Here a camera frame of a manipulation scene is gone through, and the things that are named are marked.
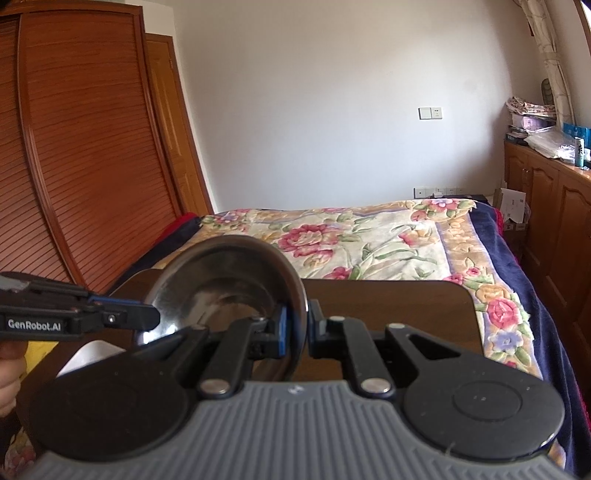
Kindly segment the person left hand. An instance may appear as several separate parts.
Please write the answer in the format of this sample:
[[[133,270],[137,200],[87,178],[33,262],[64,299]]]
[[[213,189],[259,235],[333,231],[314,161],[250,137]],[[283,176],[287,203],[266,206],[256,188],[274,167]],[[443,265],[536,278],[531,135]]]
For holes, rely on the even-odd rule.
[[[28,343],[2,341],[0,350],[0,416],[6,417],[16,405],[21,376],[26,372]]]

